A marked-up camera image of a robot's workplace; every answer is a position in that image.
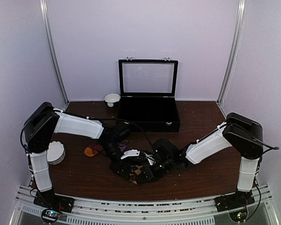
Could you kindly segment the black tan argyle sock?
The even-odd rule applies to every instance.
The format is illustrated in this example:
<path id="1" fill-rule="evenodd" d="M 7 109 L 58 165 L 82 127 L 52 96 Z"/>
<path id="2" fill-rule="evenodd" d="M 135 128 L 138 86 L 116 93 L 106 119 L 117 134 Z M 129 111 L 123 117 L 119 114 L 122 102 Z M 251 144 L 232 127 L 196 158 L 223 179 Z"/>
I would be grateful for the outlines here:
<path id="1" fill-rule="evenodd" d="M 133 165 L 131 167 L 128 180 L 135 185 L 140 185 L 145 183 L 146 176 L 144 175 L 142 169 L 143 169 L 142 165 Z"/>

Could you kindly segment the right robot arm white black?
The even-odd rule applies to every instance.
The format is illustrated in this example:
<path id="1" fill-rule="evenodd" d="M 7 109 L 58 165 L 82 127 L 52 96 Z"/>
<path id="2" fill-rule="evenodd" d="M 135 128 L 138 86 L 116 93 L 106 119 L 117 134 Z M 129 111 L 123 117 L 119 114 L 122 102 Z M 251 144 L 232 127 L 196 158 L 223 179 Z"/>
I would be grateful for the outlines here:
<path id="1" fill-rule="evenodd" d="M 152 154 L 141 152 L 145 160 L 137 169 L 138 184 L 162 178 L 173 167 L 199 164 L 202 160 L 229 147 L 241 155 L 237 191 L 231 196 L 235 207 L 249 199 L 257 167 L 263 154 L 263 128 L 251 119 L 237 113 L 229 113 L 226 120 L 205 137 L 178 149 L 168 139 L 153 143 Z"/>

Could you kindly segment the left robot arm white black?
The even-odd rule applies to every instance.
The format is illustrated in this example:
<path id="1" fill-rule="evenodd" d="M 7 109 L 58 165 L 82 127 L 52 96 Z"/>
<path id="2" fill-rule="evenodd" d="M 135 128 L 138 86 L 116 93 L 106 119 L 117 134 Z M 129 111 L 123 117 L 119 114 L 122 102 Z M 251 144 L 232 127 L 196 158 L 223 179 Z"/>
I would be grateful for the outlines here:
<path id="1" fill-rule="evenodd" d="M 30 167 L 39 191 L 40 201 L 54 208 L 58 198 L 54 193 L 47 163 L 47 150 L 54 133 L 80 135 L 98 140 L 110 159 L 110 169 L 128 178 L 130 163 L 124 158 L 119 143 L 130 135 L 128 125 L 116 122 L 110 125 L 104 119 L 91 120 L 56 109 L 49 102 L 42 103 L 26 120 L 20 134 L 20 143 L 29 156 Z"/>

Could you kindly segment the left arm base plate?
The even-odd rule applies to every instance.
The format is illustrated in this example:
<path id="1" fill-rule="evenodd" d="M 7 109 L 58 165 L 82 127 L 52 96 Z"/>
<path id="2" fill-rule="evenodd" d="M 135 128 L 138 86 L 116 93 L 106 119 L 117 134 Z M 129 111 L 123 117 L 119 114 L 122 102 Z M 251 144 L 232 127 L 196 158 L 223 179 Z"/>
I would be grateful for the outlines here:
<path id="1" fill-rule="evenodd" d="M 57 212 L 71 213 L 74 205 L 74 199 L 71 197 L 56 195 L 53 189 L 45 192 L 40 192 L 38 190 L 33 203 L 44 208 L 53 209 Z"/>

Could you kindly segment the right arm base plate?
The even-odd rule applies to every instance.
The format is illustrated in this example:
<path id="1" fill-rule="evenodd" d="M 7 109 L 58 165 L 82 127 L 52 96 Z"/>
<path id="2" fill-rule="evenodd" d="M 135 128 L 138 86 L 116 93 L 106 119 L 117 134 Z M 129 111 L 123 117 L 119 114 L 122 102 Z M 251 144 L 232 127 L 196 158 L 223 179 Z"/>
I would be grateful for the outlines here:
<path id="1" fill-rule="evenodd" d="M 218 212 L 233 210 L 255 203 L 252 189 L 249 191 L 236 191 L 232 194 L 222 194 L 214 199 Z"/>

